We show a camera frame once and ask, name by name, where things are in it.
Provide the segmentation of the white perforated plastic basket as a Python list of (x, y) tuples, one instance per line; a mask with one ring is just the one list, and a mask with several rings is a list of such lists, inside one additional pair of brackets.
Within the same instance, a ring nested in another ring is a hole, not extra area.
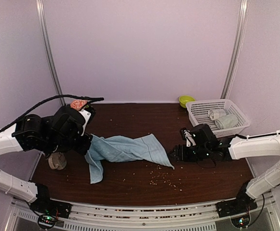
[(193, 126), (206, 124), (218, 138), (240, 133), (250, 125), (242, 110), (228, 99), (193, 101), (186, 107)]

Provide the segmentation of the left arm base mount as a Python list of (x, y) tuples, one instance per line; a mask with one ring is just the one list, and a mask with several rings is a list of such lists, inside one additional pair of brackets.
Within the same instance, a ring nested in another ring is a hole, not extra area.
[(72, 205), (67, 202), (50, 198), (48, 187), (35, 184), (37, 187), (36, 200), (29, 203), (30, 210), (38, 216), (37, 224), (42, 230), (52, 229), (59, 218), (69, 218)]

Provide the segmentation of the light blue towel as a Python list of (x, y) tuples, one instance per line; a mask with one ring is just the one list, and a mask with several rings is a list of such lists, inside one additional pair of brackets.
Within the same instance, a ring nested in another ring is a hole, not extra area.
[(124, 136), (104, 138), (93, 135), (85, 160), (89, 164), (90, 184), (103, 180), (102, 160), (111, 163), (146, 160), (174, 169), (164, 147), (153, 134), (135, 139)]

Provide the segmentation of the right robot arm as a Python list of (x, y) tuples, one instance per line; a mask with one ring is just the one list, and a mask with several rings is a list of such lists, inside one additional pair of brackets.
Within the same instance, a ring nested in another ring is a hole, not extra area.
[[(207, 124), (180, 131), (183, 145), (177, 145), (168, 156), (176, 161), (198, 162), (204, 159), (216, 161), (239, 160), (248, 157), (280, 156), (280, 130), (257, 136), (218, 139)], [(280, 160), (262, 175), (244, 183), (233, 201), (233, 209), (243, 212), (263, 193), (280, 185)]]

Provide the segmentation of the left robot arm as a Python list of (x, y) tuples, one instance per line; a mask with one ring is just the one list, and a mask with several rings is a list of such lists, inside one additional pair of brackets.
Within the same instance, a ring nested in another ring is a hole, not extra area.
[[(15, 152), (38, 150), (49, 158), (53, 153), (73, 150), (85, 155), (92, 135), (85, 131), (95, 109), (91, 106), (79, 111), (62, 106), (53, 116), (26, 115), (0, 132), (0, 156)], [(0, 191), (11, 194), (36, 206), (45, 214), (55, 209), (47, 186), (21, 180), (0, 169)]]

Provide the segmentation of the mint green panda towel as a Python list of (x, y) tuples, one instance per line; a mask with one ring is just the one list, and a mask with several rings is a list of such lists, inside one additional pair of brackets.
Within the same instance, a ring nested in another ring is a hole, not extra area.
[(233, 128), (238, 124), (238, 118), (233, 114), (228, 114), (215, 120), (218, 129)]

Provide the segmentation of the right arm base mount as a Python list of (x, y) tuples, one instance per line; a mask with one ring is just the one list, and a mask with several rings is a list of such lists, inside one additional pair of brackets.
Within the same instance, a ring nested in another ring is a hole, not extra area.
[(235, 199), (221, 201), (216, 204), (219, 218), (229, 217), (231, 224), (237, 229), (244, 229), (251, 225), (250, 212), (257, 208), (255, 199), (242, 192)]

